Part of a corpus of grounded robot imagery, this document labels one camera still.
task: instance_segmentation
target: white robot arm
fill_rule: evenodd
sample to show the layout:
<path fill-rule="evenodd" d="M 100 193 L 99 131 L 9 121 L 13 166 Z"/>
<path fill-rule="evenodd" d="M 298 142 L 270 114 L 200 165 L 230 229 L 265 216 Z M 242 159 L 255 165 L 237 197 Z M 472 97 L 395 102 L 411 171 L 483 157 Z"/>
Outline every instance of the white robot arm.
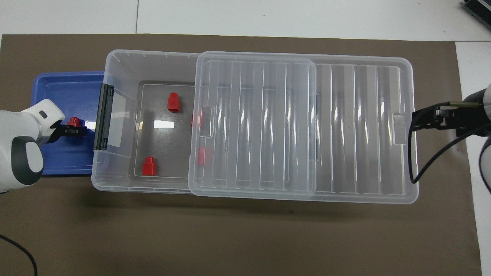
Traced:
<path fill-rule="evenodd" d="M 0 193 L 36 183 L 44 168 L 39 146 L 64 119 L 48 99 L 21 112 L 0 110 Z"/>
<path fill-rule="evenodd" d="M 491 120 L 491 84 L 486 88 L 483 95 L 483 108 L 486 111 L 486 116 Z M 491 136 L 488 137 L 483 145 L 481 154 L 479 155 L 479 170 L 483 178 L 486 188 L 491 193 Z"/>

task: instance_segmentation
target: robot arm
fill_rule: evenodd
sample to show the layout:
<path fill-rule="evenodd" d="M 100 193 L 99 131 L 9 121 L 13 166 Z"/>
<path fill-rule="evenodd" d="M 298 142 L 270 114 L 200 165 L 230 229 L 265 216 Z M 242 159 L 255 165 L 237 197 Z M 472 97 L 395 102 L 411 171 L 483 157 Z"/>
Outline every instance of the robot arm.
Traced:
<path fill-rule="evenodd" d="M 457 138 L 439 150 L 413 178 L 410 141 L 412 132 L 421 129 L 454 129 Z M 408 133 L 408 164 L 411 182 L 416 183 L 431 163 L 443 152 L 471 135 L 489 137 L 479 156 L 479 169 L 486 188 L 491 193 L 489 186 L 491 184 L 491 84 L 488 88 L 469 95 L 463 102 L 445 102 L 413 112 Z"/>
<path fill-rule="evenodd" d="M 0 110 L 0 193 L 36 183 L 44 168 L 39 146 L 64 119 L 48 99 L 21 112 Z"/>

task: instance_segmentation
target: red cylinder peg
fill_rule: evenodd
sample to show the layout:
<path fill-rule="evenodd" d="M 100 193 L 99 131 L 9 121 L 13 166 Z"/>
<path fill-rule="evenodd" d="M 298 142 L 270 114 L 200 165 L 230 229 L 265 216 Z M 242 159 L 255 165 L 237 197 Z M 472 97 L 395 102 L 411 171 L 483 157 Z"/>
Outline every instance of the red cylinder peg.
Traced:
<path fill-rule="evenodd" d="M 181 112 L 181 103 L 179 102 L 179 95 L 177 93 L 170 93 L 167 98 L 167 109 L 172 113 Z"/>

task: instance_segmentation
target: metal device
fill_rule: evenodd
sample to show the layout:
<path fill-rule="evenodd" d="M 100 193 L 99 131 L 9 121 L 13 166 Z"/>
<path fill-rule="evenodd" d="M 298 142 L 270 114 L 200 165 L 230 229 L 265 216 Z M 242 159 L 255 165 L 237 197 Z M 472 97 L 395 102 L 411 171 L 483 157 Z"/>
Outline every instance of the metal device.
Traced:
<path fill-rule="evenodd" d="M 422 129 L 454 129 L 457 138 L 439 150 L 413 176 L 411 160 L 412 133 Z M 488 137 L 479 156 L 479 169 L 491 193 L 491 84 L 488 88 L 469 95 L 462 102 L 444 102 L 413 112 L 408 133 L 409 177 L 416 183 L 428 167 L 447 149 L 471 135 Z"/>
<path fill-rule="evenodd" d="M 490 0 L 464 0 L 462 7 L 482 24 L 491 29 Z"/>

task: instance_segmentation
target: plastic box lid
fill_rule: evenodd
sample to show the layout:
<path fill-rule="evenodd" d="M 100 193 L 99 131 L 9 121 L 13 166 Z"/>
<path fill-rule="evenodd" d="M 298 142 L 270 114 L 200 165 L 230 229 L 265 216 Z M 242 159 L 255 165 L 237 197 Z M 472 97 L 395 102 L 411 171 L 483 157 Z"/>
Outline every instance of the plastic box lid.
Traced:
<path fill-rule="evenodd" d="M 196 66 L 189 188 L 295 199 L 316 176 L 316 68 L 289 54 L 205 52 Z"/>
<path fill-rule="evenodd" d="M 414 202 L 411 64 L 397 57 L 204 52 L 189 189 L 196 195 Z"/>

